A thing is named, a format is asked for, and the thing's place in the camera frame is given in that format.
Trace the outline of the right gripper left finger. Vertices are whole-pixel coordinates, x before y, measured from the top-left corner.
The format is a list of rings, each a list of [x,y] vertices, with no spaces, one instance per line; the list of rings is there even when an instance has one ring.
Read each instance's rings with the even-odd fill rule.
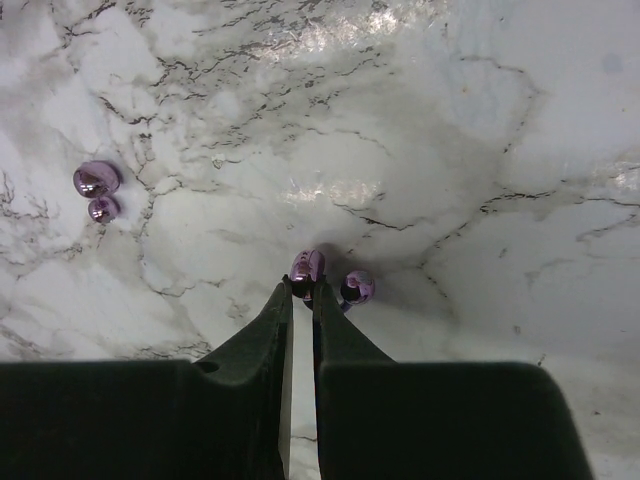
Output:
[[[1,367],[5,479],[283,479],[292,292],[198,361]]]

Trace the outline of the purple earbud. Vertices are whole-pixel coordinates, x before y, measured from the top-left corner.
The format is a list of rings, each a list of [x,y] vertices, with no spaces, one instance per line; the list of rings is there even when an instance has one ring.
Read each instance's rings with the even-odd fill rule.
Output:
[[[89,201],[88,214],[99,224],[108,224],[121,212],[114,195],[121,186],[121,175],[109,162],[94,160],[82,163],[74,172],[73,185]]]
[[[325,255],[317,249],[303,250],[293,260],[289,275],[292,295],[312,310],[316,298],[315,287],[324,281],[337,294],[343,313],[369,302],[375,294],[373,275],[365,270],[346,273],[341,281],[328,271]]]

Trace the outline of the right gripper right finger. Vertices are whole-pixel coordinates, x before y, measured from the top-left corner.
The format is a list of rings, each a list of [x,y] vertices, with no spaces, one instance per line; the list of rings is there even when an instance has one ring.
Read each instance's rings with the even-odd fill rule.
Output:
[[[400,363],[319,283],[317,444],[325,479],[588,479],[566,400],[521,362]]]

